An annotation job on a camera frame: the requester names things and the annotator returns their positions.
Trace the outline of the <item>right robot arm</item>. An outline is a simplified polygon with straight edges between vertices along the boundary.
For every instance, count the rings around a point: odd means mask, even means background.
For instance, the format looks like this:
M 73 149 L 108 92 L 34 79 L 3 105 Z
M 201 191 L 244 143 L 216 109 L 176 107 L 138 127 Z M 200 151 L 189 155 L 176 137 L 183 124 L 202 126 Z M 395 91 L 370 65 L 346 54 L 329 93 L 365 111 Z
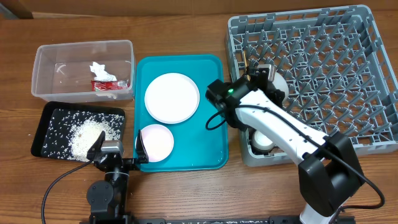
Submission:
M 282 109 L 288 93 L 275 67 L 261 65 L 232 83 L 215 80 L 205 96 L 231 127 L 259 131 L 297 165 L 307 203 L 301 223 L 335 223 L 344 203 L 364 184 L 362 168 L 348 136 L 329 136 Z

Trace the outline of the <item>grey bowl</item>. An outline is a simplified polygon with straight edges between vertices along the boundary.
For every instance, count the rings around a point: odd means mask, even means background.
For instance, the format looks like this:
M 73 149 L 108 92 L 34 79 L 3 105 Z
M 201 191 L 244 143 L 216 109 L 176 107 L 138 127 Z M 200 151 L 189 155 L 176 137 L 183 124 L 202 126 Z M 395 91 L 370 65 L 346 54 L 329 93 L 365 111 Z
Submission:
M 284 94 L 284 96 L 282 97 L 282 103 L 286 102 L 289 96 L 289 88 L 283 76 L 275 72 L 272 84 L 276 88 L 276 90 L 280 90 Z

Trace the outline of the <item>wooden chopstick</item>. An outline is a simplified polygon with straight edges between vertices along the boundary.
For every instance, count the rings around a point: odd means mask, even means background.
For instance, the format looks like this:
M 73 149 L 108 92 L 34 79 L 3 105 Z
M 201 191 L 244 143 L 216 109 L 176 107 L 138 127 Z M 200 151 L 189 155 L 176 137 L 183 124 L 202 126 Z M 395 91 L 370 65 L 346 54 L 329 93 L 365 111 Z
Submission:
M 243 55 L 243 62 L 244 62 L 244 68 L 245 68 L 245 70 L 244 70 L 244 77 L 246 78 L 246 80 L 250 80 L 250 76 L 249 76 L 249 74 L 248 74 L 248 63 L 247 63 L 247 58 L 246 58 L 246 51 L 245 50 L 243 50 L 242 51 L 242 55 Z

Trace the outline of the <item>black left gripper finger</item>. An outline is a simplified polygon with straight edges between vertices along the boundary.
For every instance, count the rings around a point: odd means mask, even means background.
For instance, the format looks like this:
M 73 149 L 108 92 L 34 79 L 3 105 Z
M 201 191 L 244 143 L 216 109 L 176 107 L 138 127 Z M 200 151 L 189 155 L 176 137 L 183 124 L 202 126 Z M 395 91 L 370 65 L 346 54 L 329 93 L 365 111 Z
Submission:
M 87 152 L 86 158 L 89 161 L 93 161 L 96 155 L 101 151 L 101 147 L 103 142 L 105 141 L 106 133 L 102 131 L 98 137 L 98 139 L 94 142 L 94 144 L 90 147 Z
M 139 164 L 147 164 L 149 162 L 149 156 L 145 149 L 142 132 L 138 130 L 137 139 L 136 139 L 136 154 L 137 154 L 137 162 Z

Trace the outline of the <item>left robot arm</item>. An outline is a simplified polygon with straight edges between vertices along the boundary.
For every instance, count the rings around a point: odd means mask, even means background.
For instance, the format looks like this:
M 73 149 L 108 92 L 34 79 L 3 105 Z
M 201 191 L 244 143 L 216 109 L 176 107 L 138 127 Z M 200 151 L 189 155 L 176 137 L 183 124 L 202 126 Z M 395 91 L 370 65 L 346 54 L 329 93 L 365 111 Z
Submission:
M 124 158 L 121 141 L 105 140 L 105 132 L 90 147 L 86 158 L 104 172 L 104 180 L 90 185 L 86 198 L 90 204 L 90 223 L 137 223 L 126 211 L 127 190 L 130 171 L 140 171 L 141 164 L 147 164 L 149 157 L 138 133 L 137 157 Z

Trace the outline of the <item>white rice grains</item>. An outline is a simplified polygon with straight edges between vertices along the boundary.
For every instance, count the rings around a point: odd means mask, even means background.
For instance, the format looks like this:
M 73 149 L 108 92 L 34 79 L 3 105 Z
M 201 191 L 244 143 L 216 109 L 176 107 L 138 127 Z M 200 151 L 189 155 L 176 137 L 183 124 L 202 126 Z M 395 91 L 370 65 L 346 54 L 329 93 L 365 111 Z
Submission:
M 52 159 L 86 162 L 87 152 L 102 132 L 105 140 L 120 140 L 125 116 L 55 109 L 50 117 L 40 155 Z

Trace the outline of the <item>white cup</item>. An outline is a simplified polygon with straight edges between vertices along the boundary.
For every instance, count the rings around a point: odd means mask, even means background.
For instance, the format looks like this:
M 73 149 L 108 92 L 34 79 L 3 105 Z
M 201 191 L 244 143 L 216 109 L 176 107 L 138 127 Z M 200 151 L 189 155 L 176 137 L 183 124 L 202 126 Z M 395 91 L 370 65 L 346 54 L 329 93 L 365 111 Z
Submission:
M 252 135 L 251 146 L 258 153 L 269 153 L 275 144 L 260 131 L 255 131 Z

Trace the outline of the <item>white napkin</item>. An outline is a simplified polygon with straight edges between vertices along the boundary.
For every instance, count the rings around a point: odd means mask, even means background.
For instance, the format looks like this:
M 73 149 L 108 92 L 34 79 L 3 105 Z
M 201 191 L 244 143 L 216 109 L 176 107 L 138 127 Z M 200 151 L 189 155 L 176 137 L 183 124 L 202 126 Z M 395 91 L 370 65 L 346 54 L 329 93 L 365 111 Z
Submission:
M 109 74 L 105 70 L 104 64 L 93 62 L 92 65 L 90 65 L 90 71 L 95 74 L 94 81 L 113 82 L 117 80 L 114 75 Z

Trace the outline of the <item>pink bowl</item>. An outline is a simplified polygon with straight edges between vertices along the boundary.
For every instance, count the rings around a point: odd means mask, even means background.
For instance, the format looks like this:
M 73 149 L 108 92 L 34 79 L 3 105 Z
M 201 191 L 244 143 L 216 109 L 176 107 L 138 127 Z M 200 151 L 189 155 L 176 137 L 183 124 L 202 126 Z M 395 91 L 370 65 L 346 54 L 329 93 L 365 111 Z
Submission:
M 161 124 L 144 127 L 141 130 L 141 137 L 149 162 L 160 162 L 166 159 L 174 148 L 173 134 Z

